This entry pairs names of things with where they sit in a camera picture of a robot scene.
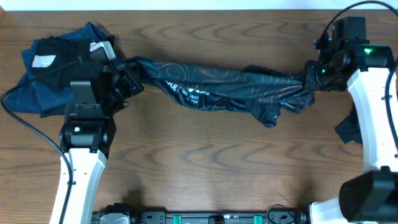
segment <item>black garment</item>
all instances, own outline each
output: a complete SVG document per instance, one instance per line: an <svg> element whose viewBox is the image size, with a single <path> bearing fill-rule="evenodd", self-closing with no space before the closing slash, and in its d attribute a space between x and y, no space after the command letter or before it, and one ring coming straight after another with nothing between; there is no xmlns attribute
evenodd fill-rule
<svg viewBox="0 0 398 224"><path fill-rule="evenodd" d="M314 103L314 92L303 89L300 73L280 73L254 65L246 72L143 58L133 61L139 65L142 83L157 86L180 105L250 112L269 128L276 125L281 108L299 113Z"/></svg>
<svg viewBox="0 0 398 224"><path fill-rule="evenodd" d="M35 55L54 55L55 58L48 67L32 67L33 77L77 60L78 57L81 60L90 60L90 44L92 42L92 40L70 41L54 37L42 39L37 46ZM66 68L57 70L52 75L44 76L39 80L55 90L62 90L65 84L70 82L70 75L70 71Z"/></svg>
<svg viewBox="0 0 398 224"><path fill-rule="evenodd" d="M358 115L356 113L355 105L353 105L353 110L344 121L342 121L335 131L340 136L343 142L349 143L350 141L356 141L362 144L361 129L359 128Z"/></svg>

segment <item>green connector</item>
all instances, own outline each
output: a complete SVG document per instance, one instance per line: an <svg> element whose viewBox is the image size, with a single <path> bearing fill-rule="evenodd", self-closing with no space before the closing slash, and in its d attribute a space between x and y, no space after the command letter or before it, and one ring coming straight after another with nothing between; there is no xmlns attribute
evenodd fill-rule
<svg viewBox="0 0 398 224"><path fill-rule="evenodd" d="M254 224L262 224L262 216L255 215L254 216Z"/></svg>
<svg viewBox="0 0 398 224"><path fill-rule="evenodd" d="M181 215L175 215L173 217L173 224L182 224L182 217Z"/></svg>

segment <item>white label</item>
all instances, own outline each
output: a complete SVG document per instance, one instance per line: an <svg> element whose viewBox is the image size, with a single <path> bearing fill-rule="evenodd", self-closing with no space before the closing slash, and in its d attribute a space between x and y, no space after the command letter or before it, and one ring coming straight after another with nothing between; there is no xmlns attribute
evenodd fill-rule
<svg viewBox="0 0 398 224"><path fill-rule="evenodd" d="M47 68L52 64L55 59L55 55L47 55L47 56L38 56L35 55L35 58L32 62L32 68Z"/></svg>
<svg viewBox="0 0 398 224"><path fill-rule="evenodd" d="M182 86L166 81L166 84L173 90L175 93L181 93L185 96L185 99L191 103L198 104L199 96L200 95L210 95L207 91L196 90L193 88L183 89Z"/></svg>

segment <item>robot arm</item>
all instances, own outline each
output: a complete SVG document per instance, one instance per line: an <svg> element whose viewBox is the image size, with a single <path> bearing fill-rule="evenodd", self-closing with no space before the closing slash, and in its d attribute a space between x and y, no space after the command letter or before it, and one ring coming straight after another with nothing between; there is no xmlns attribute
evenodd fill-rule
<svg viewBox="0 0 398 224"><path fill-rule="evenodd" d="M105 52L112 50L102 48ZM76 74L70 82L75 100L67 106L60 142L72 167L73 185L62 212L69 175L61 159L60 183L50 223L60 223L61 219L63 223L90 223L97 186L116 132L113 114L125 107L124 99L144 89L138 81L135 63L114 68L106 62L96 58L70 68Z"/></svg>
<svg viewBox="0 0 398 224"><path fill-rule="evenodd" d="M390 100L393 121L397 123L395 74L389 88L390 98L384 97L393 64L391 50L369 44L361 17L336 21L332 36L332 40L327 40L328 45L317 46L319 61L307 62L306 86L317 90L348 88L361 128L364 174L344 183L339 197L311 204L308 222L396 222L397 148L385 104L385 100Z"/></svg>

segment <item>wooden table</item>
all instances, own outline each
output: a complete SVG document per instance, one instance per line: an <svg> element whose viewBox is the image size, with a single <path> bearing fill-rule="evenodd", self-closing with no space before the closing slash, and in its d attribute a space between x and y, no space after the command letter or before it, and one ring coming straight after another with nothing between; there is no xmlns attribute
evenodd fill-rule
<svg viewBox="0 0 398 224"><path fill-rule="evenodd" d="M6 12L0 20L0 92L25 72L21 50L91 21L116 35L123 57L221 68L263 65L303 70L317 58L313 40L336 11ZM398 23L388 11L366 16L368 37L397 55ZM147 87L115 116L118 128L95 209L114 202L169 210L265 210L337 195L361 173L362 150L334 131L351 111L346 93L317 93L302 114L282 111L265 128L249 113L204 112ZM22 117L58 139L61 116ZM48 223L58 187L59 155L0 112L0 223Z"/></svg>

